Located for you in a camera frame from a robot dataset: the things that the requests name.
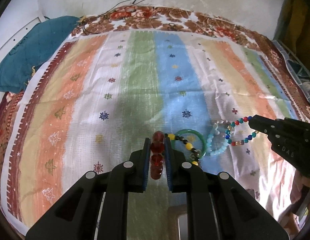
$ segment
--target green snowflake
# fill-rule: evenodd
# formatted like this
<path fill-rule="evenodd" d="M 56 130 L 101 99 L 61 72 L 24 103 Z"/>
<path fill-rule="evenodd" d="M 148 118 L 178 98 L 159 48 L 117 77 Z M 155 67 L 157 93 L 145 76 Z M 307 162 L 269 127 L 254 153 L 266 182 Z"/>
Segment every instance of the green snowflake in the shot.
<path fill-rule="evenodd" d="M 111 99 L 112 98 L 112 94 L 110 94 L 110 93 L 105 94 L 104 98 L 105 99 Z"/>

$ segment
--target teal cushion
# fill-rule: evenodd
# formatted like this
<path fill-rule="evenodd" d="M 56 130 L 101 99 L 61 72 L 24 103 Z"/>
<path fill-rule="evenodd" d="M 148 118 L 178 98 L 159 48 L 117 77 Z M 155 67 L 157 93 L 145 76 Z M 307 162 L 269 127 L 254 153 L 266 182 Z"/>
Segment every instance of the teal cushion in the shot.
<path fill-rule="evenodd" d="M 19 93 L 26 89 L 35 70 L 54 54 L 79 19 L 62 16 L 35 25 L 0 63 L 0 91 Z"/>

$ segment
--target teal cloth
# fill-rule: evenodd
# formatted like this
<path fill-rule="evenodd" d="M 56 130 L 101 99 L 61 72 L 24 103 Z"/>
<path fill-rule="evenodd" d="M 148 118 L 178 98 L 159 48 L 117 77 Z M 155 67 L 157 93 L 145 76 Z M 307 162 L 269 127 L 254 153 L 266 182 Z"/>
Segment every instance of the teal cloth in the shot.
<path fill-rule="evenodd" d="M 26 89 L 35 70 L 54 54 L 77 26 L 79 18 L 62 16 L 35 25 L 0 63 L 0 91 L 19 93 Z"/>

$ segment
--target blue snowflake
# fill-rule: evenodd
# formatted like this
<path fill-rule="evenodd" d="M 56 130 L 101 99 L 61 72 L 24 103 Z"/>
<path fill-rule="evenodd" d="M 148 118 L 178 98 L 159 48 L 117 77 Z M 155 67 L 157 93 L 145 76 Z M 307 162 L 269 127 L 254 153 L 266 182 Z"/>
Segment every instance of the blue snowflake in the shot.
<path fill-rule="evenodd" d="M 100 113 L 99 118 L 102 119 L 103 121 L 108 119 L 109 114 L 104 111 L 103 113 Z"/>
<path fill-rule="evenodd" d="M 192 116 L 192 112 L 188 111 L 187 109 L 185 109 L 185 111 L 183 111 L 183 117 L 185 118 L 189 118 Z"/>

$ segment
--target red bead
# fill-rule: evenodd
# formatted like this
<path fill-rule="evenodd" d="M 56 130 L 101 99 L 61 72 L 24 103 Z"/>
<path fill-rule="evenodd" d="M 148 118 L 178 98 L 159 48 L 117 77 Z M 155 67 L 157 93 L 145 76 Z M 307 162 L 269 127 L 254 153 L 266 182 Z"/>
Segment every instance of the red bead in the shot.
<path fill-rule="evenodd" d="M 161 154 L 165 150 L 164 143 L 155 141 L 151 143 L 151 151 L 154 154 Z"/>
<path fill-rule="evenodd" d="M 151 164 L 154 166 L 161 166 L 163 163 L 162 155 L 152 155 L 151 156 Z"/>
<path fill-rule="evenodd" d="M 163 142 L 164 138 L 165 138 L 165 135 L 161 131 L 154 132 L 153 137 L 152 137 L 153 142 L 155 141 Z"/>
<path fill-rule="evenodd" d="M 162 176 L 163 166 L 154 166 L 151 165 L 151 178 L 159 179 Z"/>

